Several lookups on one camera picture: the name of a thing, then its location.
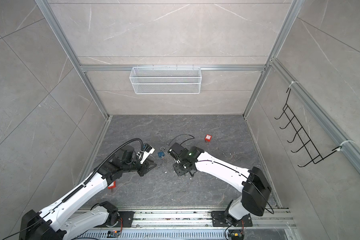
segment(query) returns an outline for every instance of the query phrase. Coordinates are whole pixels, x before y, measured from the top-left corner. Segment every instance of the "white wire basket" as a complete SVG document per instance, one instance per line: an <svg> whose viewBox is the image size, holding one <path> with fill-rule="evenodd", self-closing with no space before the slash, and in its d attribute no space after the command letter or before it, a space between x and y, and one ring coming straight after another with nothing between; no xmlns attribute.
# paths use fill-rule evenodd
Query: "white wire basket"
<svg viewBox="0 0 360 240"><path fill-rule="evenodd" d="M134 67L129 76L136 94L200 93L202 71L193 66Z"/></svg>

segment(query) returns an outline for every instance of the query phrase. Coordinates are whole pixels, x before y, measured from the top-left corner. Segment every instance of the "padlock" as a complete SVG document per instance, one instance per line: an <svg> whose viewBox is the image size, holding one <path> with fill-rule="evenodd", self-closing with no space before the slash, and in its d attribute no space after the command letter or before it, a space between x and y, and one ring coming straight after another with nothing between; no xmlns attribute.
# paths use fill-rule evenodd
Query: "padlock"
<svg viewBox="0 0 360 240"><path fill-rule="evenodd" d="M158 155L158 157L163 158L163 157L165 156L165 154L164 154L165 148L164 148L164 147L161 147L160 150L161 150L161 151L159 151L159 152L157 153L157 155Z"/></svg>

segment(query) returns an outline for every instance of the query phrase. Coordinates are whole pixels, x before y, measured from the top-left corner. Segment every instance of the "floor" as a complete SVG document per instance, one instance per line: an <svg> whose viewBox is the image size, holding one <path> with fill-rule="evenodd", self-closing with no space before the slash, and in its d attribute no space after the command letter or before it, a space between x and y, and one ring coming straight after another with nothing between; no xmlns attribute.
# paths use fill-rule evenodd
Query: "floor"
<svg viewBox="0 0 360 240"><path fill-rule="evenodd" d="M168 154L159 159L160 147L168 149L169 141L183 133L195 139L183 144L197 146L213 156L245 168L262 169L247 125L241 115L115 115L113 116L93 166L97 166L123 142L139 137L156 151L152 159L158 166L139 177L135 172L125 173L117 180L116 189L105 189L86 203L92 206L108 200L116 206L225 206L240 193L216 177L197 172L194 177L178 177L173 171L173 158ZM209 143L206 134L213 134ZM270 204L275 205L271 196Z"/></svg>

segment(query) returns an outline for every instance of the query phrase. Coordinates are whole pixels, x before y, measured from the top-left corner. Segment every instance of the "white robotic arm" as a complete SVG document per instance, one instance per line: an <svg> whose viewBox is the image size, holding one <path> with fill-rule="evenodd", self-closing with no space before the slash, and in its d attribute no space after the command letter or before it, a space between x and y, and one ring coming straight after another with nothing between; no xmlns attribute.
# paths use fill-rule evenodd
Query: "white robotic arm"
<svg viewBox="0 0 360 240"><path fill-rule="evenodd" d="M141 150L133 155L134 148L128 146L133 141L141 143ZM30 210L21 219L20 240L62 239L70 240L86 230L106 223L118 223L118 209L105 201L91 211L69 219L84 203L96 193L111 185L125 172L137 172L141 177L156 164L148 159L154 148L140 139L131 139L113 151L94 171L74 189L39 212Z"/></svg>
<svg viewBox="0 0 360 240"><path fill-rule="evenodd" d="M209 173L224 182L232 185L239 192L242 191L242 182L245 182L250 173L249 169L237 167L221 161L207 152L202 152L195 162L196 169Z"/></svg>
<svg viewBox="0 0 360 240"><path fill-rule="evenodd" d="M187 172L191 176L196 171L206 172L242 193L238 199L232 200L226 209L225 219L228 223L234 225L249 213L258 216L264 214L271 187L259 168L253 167L249 170L237 167L211 156L201 148L191 147L188 150L177 142L170 147L168 153L175 160L173 168L178 176Z"/></svg>

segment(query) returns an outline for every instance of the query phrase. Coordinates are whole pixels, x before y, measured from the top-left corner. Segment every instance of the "black metal hook rack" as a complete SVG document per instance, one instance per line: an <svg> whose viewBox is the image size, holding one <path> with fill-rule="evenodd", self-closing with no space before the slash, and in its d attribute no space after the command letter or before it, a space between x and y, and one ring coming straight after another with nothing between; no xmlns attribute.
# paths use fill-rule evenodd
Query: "black metal hook rack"
<svg viewBox="0 0 360 240"><path fill-rule="evenodd" d="M292 127L293 127L293 129L294 129L295 132L296 132L296 133L295 133L295 136L294 136L293 139L292 139L292 141L290 142L290 141L287 140L287 142L292 143L292 142L295 140L296 136L298 136L299 139L300 139L300 141L301 141L301 143L303 144L302 147L300 147L297 151L291 151L291 152L298 152L298 151L300 151L302 148L305 148L305 150L307 151L309 157L311 158L311 160L310 160L307 164L305 164L305 165L303 165L303 166L300 166L300 165L298 165L298 166L299 166L299 167L305 167L305 166L307 166L308 164L310 164L311 162L313 162L314 164L318 164L319 162L323 161L324 159L326 159L327 157L331 156L332 154L334 154L335 152L337 152L339 149L341 149L341 146L338 146L338 147L335 147L334 149L332 149L332 150L331 150L331 153L328 154L327 156L323 157L323 156L321 155L321 153L317 150L317 147L316 147L315 144L313 143L311 137L307 134L307 132L306 132L305 129L303 128L302 124L300 123L299 119L296 117L296 115L293 113L292 109L291 109L291 108L289 107L289 105L288 105L288 99L289 99L289 94L291 93L291 89L288 88L287 91L286 91L286 93L288 93L288 97L287 97L287 100L285 101L285 104L284 104L284 107L283 107L283 113L280 115L279 118L275 118L275 119L276 119L276 120L277 120L277 119L280 119L280 118L285 114L285 116L288 118L289 122L288 122L288 124L287 124L285 127L280 127L280 129L285 129L286 127L288 127L289 124L291 124ZM292 117L292 118L290 118L290 117L286 114L285 111L286 111L287 109L289 109L289 110L291 111L291 113L293 114L293 117ZM299 129L297 129L297 128L294 126L293 122L292 122L292 120L293 120L294 118L295 118L295 119L297 120L297 122L300 124L300 128L299 128ZM305 142L305 143L304 143L304 141L302 140L301 136L299 135L299 132L300 132L301 130L303 130L303 131L305 132L305 134L307 135L307 137L308 137L308 139L309 139L309 140L308 140L307 142ZM306 146L306 145L307 145L309 142L312 143L313 147L316 149L316 151L317 151L317 153L318 153L318 155L317 155L316 157L313 157L313 158L312 158L311 154L309 153L309 151L308 151L308 149L307 149L307 146Z"/></svg>

